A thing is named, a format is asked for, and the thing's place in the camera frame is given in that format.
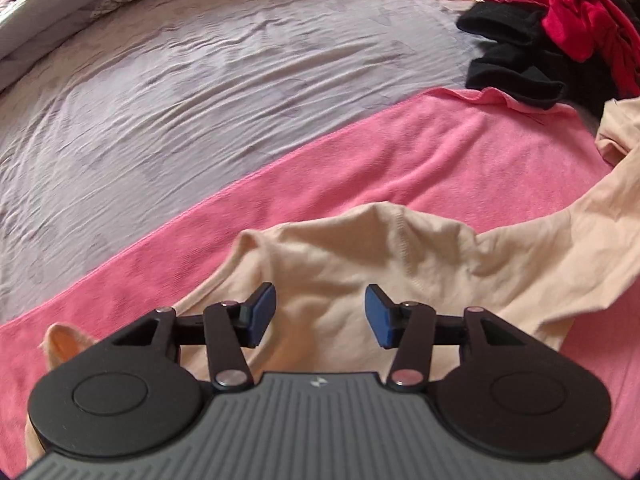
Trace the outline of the beige long-sleeve shirt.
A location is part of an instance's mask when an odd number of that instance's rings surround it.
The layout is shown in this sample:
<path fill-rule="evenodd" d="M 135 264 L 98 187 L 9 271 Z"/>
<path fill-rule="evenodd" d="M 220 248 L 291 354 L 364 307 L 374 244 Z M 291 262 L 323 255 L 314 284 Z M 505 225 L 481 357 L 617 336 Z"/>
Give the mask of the beige long-sleeve shirt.
<path fill-rule="evenodd" d="M 393 204 L 247 231 L 178 308 L 28 400 L 29 479 L 611 479 L 612 412 L 564 324 L 639 275 L 639 104 L 569 207 L 477 233 Z"/>

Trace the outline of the pink towel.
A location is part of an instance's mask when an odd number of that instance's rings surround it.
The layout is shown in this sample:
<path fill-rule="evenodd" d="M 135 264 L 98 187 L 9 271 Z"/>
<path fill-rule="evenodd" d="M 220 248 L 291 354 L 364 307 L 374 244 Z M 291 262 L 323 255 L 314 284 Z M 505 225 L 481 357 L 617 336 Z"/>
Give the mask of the pink towel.
<path fill-rule="evenodd" d="M 386 373 L 367 284 L 458 314 L 482 306 L 596 374 L 613 411 L 598 448 L 639 468 L 639 103 L 538 110 L 495 90 L 432 89 L 235 182 L 1 329 L 1 468 L 40 454 L 39 378 L 141 315 L 242 300 L 277 313 L 250 370 Z"/>

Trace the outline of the grey patterned bed sheet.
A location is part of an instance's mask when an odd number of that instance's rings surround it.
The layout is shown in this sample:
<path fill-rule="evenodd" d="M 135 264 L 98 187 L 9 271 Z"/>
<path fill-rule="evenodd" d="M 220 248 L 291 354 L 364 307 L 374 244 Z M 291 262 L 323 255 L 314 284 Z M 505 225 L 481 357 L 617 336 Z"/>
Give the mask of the grey patterned bed sheet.
<path fill-rule="evenodd" d="M 480 42 L 454 0 L 142 0 L 1 98 L 1 317 L 228 184 L 431 87 Z"/>

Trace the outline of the black garment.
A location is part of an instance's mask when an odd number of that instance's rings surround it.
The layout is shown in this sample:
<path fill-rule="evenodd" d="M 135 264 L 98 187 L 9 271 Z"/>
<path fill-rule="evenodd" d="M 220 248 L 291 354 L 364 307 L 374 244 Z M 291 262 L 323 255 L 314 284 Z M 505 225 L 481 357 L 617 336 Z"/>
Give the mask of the black garment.
<path fill-rule="evenodd" d="M 600 55 L 572 60 L 541 26 L 542 12 L 524 6 L 479 2 L 457 20 L 462 32 L 489 41 L 474 58 L 465 87 L 495 88 L 525 105 L 548 110 L 559 102 L 577 104 L 593 115 L 618 92 Z"/>

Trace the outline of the red garment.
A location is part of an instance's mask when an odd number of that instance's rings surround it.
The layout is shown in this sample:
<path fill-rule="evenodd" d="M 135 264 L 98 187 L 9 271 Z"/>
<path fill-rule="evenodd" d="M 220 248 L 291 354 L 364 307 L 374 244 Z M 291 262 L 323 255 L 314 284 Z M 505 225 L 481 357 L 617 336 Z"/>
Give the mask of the red garment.
<path fill-rule="evenodd" d="M 639 33 L 611 0 L 484 0 L 523 3 L 546 11 L 541 26 L 549 39 L 576 62 L 595 53 L 608 66 L 622 99 L 639 95 Z"/>

